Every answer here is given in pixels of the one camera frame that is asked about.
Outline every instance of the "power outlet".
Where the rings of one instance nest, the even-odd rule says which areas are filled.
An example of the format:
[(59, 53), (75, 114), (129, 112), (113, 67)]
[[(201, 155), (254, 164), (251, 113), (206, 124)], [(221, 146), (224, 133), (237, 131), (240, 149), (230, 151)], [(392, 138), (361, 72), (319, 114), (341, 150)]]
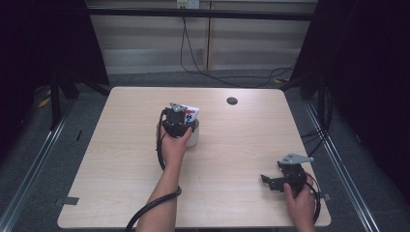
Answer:
[(188, 0), (188, 9), (199, 9), (199, 0)]
[(177, 0), (177, 9), (187, 9), (188, 0)]

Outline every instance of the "white cup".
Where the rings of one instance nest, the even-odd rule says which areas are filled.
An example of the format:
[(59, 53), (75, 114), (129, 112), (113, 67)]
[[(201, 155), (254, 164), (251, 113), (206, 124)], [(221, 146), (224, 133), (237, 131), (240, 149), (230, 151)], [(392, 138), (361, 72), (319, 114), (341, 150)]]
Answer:
[(190, 139), (188, 139), (186, 146), (188, 148), (195, 146), (198, 143), (198, 139), (199, 139), (199, 120), (195, 119), (195, 130), (190, 136)]

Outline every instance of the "table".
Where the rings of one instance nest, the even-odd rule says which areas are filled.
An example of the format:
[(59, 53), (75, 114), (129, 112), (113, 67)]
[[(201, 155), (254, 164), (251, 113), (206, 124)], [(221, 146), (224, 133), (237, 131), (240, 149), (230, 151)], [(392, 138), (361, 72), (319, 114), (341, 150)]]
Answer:
[[(231, 105), (227, 99), (238, 103)], [(177, 102), (200, 108), (199, 142), (185, 155), (178, 228), (292, 226), (284, 194), (260, 174), (281, 177), (277, 160), (306, 155), (280, 90), (116, 87), (103, 109), (58, 224), (124, 228), (146, 203), (160, 175), (156, 125)], [(310, 163), (303, 168), (314, 176)], [(317, 226), (331, 218), (325, 202)]]

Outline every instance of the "human arm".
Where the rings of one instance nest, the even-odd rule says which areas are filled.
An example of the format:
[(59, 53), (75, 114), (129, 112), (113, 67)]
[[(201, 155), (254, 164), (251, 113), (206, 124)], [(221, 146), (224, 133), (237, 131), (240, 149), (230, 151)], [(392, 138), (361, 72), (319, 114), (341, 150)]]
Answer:
[[(312, 185), (313, 180), (307, 175), (307, 183)], [(286, 197), (287, 212), (292, 218), (299, 232), (314, 232), (313, 215), (314, 215), (314, 198), (310, 193), (310, 188), (305, 185), (299, 195), (294, 198), (292, 188), (289, 184), (283, 185)]]
[[(186, 152), (186, 143), (190, 138), (192, 129), (189, 128), (184, 136), (173, 138), (165, 133), (161, 127), (161, 150), (166, 164), (148, 203), (178, 189), (182, 161)], [(136, 225), (137, 232), (145, 231), (174, 231), (177, 212), (177, 198), (170, 199), (145, 213)]]

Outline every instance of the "gray carpet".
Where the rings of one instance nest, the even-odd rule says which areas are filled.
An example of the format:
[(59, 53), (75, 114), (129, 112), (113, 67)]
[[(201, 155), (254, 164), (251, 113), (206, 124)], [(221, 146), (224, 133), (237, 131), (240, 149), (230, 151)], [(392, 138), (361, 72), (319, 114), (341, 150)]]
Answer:
[[(234, 86), (201, 74), (187, 72), (163, 72), (146, 74), (124, 74), (110, 77), (114, 86), (185, 86), (185, 87), (255, 87), (265, 83), (270, 71), (219, 71), (212, 72), (217, 76), (244, 76), (224, 78)], [(273, 80), (258, 88), (278, 88)], [(50, 156), (35, 183), (24, 205), (13, 231), (66, 231), (58, 227), (56, 221), (61, 207), (55, 206), (58, 197), (67, 196), (76, 171), (100, 118), (107, 97), (94, 92), (86, 86), (78, 86), (80, 96), (75, 101), (68, 115), (66, 125), (61, 132)], [(300, 135), (314, 129), (305, 102), (301, 100), (299, 89), (285, 92)], [(21, 136), (11, 150), (7, 160), (0, 166), (0, 210), (12, 199), (25, 172), (40, 150), (50, 125), (50, 105), (44, 108), (33, 106), (24, 124)], [(350, 130), (346, 121), (334, 112), (330, 135), (342, 156), (344, 164), (352, 175), (356, 186), (371, 209), (380, 231), (410, 231), (410, 210), (392, 182), (374, 164), (366, 147), (357, 143), (355, 133)], [(319, 139), (306, 144), (309, 153)], [(327, 202), (332, 223), (317, 231), (365, 231), (351, 201), (348, 197), (334, 166), (323, 146), (313, 154), (312, 164), (323, 193), (332, 199)], [(119, 230), (70, 230), (70, 231), (123, 231)], [(295, 231), (289, 229), (215, 229), (211, 231)]]

